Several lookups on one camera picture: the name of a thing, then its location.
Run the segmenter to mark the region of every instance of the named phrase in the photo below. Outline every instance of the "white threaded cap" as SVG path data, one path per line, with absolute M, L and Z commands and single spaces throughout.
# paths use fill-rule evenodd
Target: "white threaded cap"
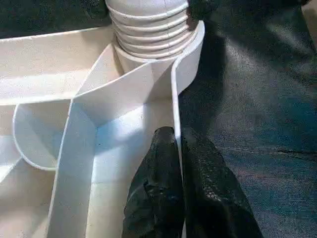
M 129 54 L 160 59 L 181 53 L 195 38 L 187 0 L 106 0 L 114 32 Z

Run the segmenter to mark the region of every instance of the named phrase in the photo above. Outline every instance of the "black glove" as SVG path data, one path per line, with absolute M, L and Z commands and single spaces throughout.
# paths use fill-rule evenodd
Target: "black glove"
M 184 201 L 174 130 L 155 132 L 130 186 L 123 238 L 180 238 Z
M 182 130 L 188 238 L 262 238 L 238 180 L 207 139 Z

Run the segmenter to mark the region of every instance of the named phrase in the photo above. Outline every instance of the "black fabric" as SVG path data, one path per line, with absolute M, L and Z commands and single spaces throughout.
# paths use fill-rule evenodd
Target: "black fabric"
M 317 56 L 296 1 L 222 0 L 204 18 L 182 130 L 212 141 L 265 238 L 317 237 Z
M 189 13 L 191 16 L 198 20 L 203 20 L 205 17 L 208 17 L 211 12 L 217 9 L 222 0 L 189 0 Z M 275 5 L 306 5 L 310 0 L 277 0 L 275 1 Z M 263 0 L 263 4 L 272 4 L 271 0 Z
M 105 0 L 1 0 L 0 38 L 104 26 Z
M 156 130 L 131 182 L 124 215 L 123 238 L 181 237 L 184 200 L 173 128 Z
M 262 238 L 251 207 L 220 152 L 191 128 L 182 131 L 188 238 Z

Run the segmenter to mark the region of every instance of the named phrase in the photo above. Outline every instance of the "white plastic part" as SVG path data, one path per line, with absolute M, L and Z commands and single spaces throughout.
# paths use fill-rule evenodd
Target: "white plastic part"
M 107 0 L 114 31 L 122 48 L 145 59 L 182 52 L 195 38 L 187 0 Z
M 109 22 L 108 27 L 0 40 L 0 107 L 72 98 L 112 38 Z
M 54 173 L 28 165 L 0 135 L 0 237 L 45 237 Z
M 13 138 L 27 163 L 54 171 L 70 100 L 17 105 Z
M 15 105 L 0 106 L 0 135 L 12 135 L 12 118 Z
M 12 195 L 8 210 L 15 205 L 23 210 L 30 203 L 32 216 L 20 213 L 22 217 L 12 220 L 12 231 L 3 233 L 4 237 L 21 233 L 50 238 L 121 236 L 129 185 L 154 131 L 172 126 L 180 142 L 178 94 L 196 75 L 204 32 L 200 22 L 197 36 L 182 54 L 160 60 L 128 55 L 114 42 L 98 57 L 72 100 L 18 105 L 13 120 L 15 143 L 35 168 L 23 160 L 19 160 L 21 166 L 13 167 L 14 178 L 19 175 L 17 179 L 25 185 L 17 195 L 26 202 Z M 53 140 L 56 132 L 58 140 Z M 33 143 L 28 143 L 27 135 Z M 43 156 L 36 151 L 44 151 Z M 57 163 L 46 164 L 50 161 L 47 158 L 54 160 L 56 154 Z M 54 173 L 47 170 L 56 170 L 54 181 L 50 177 Z M 29 177 L 23 177 L 22 171 Z M 4 177 L 3 181 L 8 181 L 4 193 L 19 184 L 10 177 Z M 50 202 L 52 185 L 48 213 L 48 207 L 40 204 Z M 35 221 L 42 225 L 31 230 Z

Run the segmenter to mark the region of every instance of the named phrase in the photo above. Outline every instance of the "dark cloth surface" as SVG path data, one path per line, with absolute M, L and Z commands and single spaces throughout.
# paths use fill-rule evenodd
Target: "dark cloth surface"
M 315 238 L 317 56 L 300 5 L 222 0 L 207 12 L 182 128 L 221 151 L 265 238 Z
M 0 38 L 103 26 L 107 14 L 104 0 L 1 0 Z

